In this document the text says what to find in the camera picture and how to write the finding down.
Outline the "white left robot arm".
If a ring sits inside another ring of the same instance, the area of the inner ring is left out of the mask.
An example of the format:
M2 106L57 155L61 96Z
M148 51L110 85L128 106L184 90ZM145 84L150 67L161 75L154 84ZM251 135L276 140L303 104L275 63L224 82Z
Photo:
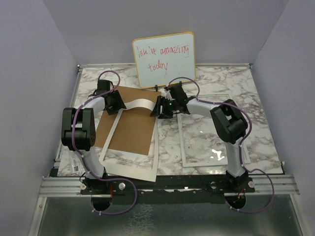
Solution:
M84 166L86 178L94 179L92 189L103 194L109 182L106 169L100 163L94 145L96 142L95 115L106 111L116 115L126 106L116 86L109 80L101 80L88 100L79 108L65 108L62 115L61 141L73 151Z

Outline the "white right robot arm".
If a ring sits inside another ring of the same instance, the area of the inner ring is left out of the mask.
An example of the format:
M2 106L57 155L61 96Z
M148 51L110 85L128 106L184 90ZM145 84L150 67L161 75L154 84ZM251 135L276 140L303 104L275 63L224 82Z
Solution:
M200 115L211 118L219 138L224 142L227 154L226 187L231 192L238 192L248 179L244 168L242 140L245 138L248 123L240 108L232 99L224 102L211 102L198 96L187 96L180 83L169 85L167 95L157 97L151 117L158 119L172 118L175 112L180 114Z

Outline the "white photo mat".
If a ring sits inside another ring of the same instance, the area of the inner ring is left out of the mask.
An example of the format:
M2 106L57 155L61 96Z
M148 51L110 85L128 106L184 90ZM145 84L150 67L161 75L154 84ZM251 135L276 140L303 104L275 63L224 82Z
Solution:
M154 141L155 141L155 148L154 148L154 158L153 158L153 166L151 170L145 170L145 169L139 169L131 166L126 165L120 165L115 163L108 163L106 164L104 161L105 154L107 152L107 149L109 147L110 141L114 135L115 129L118 125L118 122L120 120L120 117L122 115L123 111L130 110L133 108L146 108L150 111L153 110L155 104L154 102L148 100L148 99L136 99L131 102L128 102L125 104L125 109L120 109L113 125L109 131L109 134L107 136L107 139L104 143L102 152L100 154L99 160L101 164L106 168L107 172L112 175L116 176L123 176L138 180L144 180L144 181L150 181L155 182L157 177L157 170L158 170L158 120L155 121L154 126Z

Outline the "white picture frame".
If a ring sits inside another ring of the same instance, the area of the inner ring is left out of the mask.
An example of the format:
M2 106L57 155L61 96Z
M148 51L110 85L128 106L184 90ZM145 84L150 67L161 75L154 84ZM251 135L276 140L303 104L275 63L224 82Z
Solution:
M183 167L210 167L249 163L246 146L239 154L237 143L223 142L211 118L202 115L177 115Z

